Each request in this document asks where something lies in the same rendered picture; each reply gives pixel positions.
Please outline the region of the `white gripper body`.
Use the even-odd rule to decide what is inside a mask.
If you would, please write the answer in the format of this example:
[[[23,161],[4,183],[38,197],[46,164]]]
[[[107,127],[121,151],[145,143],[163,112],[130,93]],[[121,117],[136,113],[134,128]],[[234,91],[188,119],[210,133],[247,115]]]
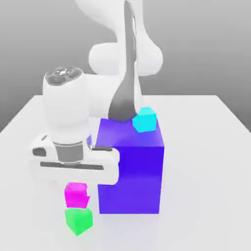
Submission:
[[[28,166],[38,180],[114,185],[119,179],[119,161],[119,151],[112,149],[87,152],[84,160],[74,165],[60,163],[55,157],[32,156]]]

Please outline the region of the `small magenta cube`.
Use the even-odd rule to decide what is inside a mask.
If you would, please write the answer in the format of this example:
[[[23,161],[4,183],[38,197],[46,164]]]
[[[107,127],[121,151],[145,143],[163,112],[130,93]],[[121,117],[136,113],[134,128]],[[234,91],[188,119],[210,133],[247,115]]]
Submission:
[[[87,194],[86,183],[70,182],[64,193],[67,208],[87,208],[90,196]]]

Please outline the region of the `small green cube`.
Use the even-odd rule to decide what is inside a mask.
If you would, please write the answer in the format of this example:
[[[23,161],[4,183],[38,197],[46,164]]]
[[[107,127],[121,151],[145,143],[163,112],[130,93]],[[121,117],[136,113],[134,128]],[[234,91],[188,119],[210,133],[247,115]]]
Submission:
[[[89,208],[67,208],[65,217],[67,226],[76,236],[93,226],[93,214]]]

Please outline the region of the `small cyan cube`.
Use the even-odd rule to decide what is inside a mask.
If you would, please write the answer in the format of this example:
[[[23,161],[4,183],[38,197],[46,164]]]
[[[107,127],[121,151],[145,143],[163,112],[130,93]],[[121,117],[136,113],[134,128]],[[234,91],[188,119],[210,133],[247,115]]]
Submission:
[[[150,107],[142,107],[137,116],[132,119],[132,125],[139,133],[155,131],[156,124],[157,115]]]

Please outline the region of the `large blue box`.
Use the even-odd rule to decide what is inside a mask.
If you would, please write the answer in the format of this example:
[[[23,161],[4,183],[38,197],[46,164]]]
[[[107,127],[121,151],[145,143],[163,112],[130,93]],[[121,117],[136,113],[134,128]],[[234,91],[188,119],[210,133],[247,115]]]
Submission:
[[[120,153],[115,185],[98,185],[101,214],[157,214],[160,208],[164,142],[160,127],[139,133],[132,121],[102,119],[96,144]]]

